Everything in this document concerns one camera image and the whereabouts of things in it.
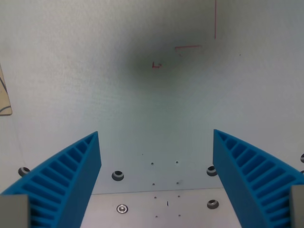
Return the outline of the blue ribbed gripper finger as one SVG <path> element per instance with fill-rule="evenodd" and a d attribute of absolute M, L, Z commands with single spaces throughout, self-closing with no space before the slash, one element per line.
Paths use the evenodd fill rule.
<path fill-rule="evenodd" d="M 225 132 L 213 132 L 213 165 L 243 228 L 289 228 L 289 192 L 301 172 Z"/>
<path fill-rule="evenodd" d="M 101 168 L 98 132 L 56 153 L 1 195 L 27 195 L 32 228 L 81 226 Z"/>

